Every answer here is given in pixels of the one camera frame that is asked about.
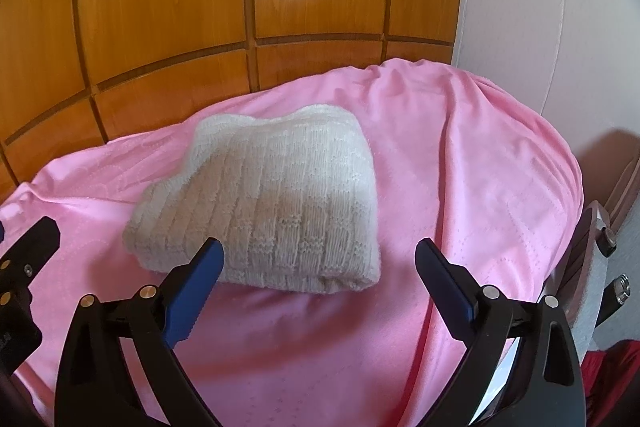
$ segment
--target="white knit blanket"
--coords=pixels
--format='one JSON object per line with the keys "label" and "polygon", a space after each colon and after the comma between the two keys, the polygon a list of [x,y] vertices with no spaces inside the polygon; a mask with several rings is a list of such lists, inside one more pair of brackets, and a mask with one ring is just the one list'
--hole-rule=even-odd
{"label": "white knit blanket", "polygon": [[362,290],[380,279],[373,159],[356,118],[329,105],[197,126],[179,173],[147,187],[124,231],[143,267],[169,272],[207,237],[221,281],[281,290]]}

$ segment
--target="black bracket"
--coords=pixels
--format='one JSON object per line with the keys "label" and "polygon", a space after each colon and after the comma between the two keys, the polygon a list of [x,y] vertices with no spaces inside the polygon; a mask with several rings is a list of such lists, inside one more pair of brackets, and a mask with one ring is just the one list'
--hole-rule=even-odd
{"label": "black bracket", "polygon": [[161,426],[146,415],[131,381],[120,338],[133,339],[149,384],[170,425],[220,427],[185,375],[173,348],[186,339],[222,271],[222,245],[208,239],[191,262],[159,287],[102,303],[80,300],[62,352],[56,427]]}
{"label": "black bracket", "polygon": [[[9,293],[4,304],[0,300],[0,327],[11,336],[0,347],[0,404],[11,405],[7,397],[13,391],[5,389],[8,377],[42,339],[31,318],[27,286],[59,243],[55,222],[43,218],[0,259],[0,267],[4,263],[0,299]],[[105,303],[95,295],[82,297],[60,362],[56,427],[166,426],[146,415],[124,359],[121,338],[133,339],[169,425],[221,427],[173,349],[189,336],[223,263],[222,245],[208,239],[189,264],[174,268],[158,287],[144,286],[130,299]],[[450,264],[430,239],[418,243],[415,264],[451,335],[467,347],[456,372],[417,427],[469,425],[505,342],[515,337],[520,338],[520,344],[507,384],[496,406],[472,425],[586,425],[578,358],[555,297],[529,303],[508,299],[491,285],[480,287],[465,267]],[[14,339],[24,343],[12,344]],[[7,425],[22,427],[27,423],[12,421],[9,416]]]}
{"label": "black bracket", "polygon": [[444,391],[418,427],[469,425],[509,338],[520,338],[505,388],[483,427],[584,427],[586,407],[580,363],[558,300],[508,299],[480,287],[462,266],[449,264],[431,239],[415,251],[418,274],[452,336],[467,351]]}
{"label": "black bracket", "polygon": [[[0,223],[0,242],[4,226]],[[45,427],[18,389],[14,371],[42,343],[31,317],[29,285],[60,247],[60,230],[50,217],[33,225],[0,257],[0,416],[2,425]]]}

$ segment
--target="pink bedspread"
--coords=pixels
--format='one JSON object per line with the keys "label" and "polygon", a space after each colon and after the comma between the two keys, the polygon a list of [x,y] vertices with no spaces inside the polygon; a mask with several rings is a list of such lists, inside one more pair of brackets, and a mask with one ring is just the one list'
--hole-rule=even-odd
{"label": "pink bedspread", "polygon": [[[393,59],[342,68],[227,100],[189,120],[52,161],[0,208],[0,253],[41,216],[60,251],[31,285],[42,346],[19,373],[50,415],[56,369],[78,300],[128,298],[162,276],[124,250],[121,233],[143,189],[179,168],[196,122],[229,112],[271,118],[312,103],[350,110],[375,163],[380,283],[361,293],[300,295],[214,288],[176,352],[228,427],[412,427],[462,356],[415,272],[433,237],[479,283],[536,299],[582,207],[580,171],[538,114],[484,78]],[[147,411],[139,365],[132,370]]]}

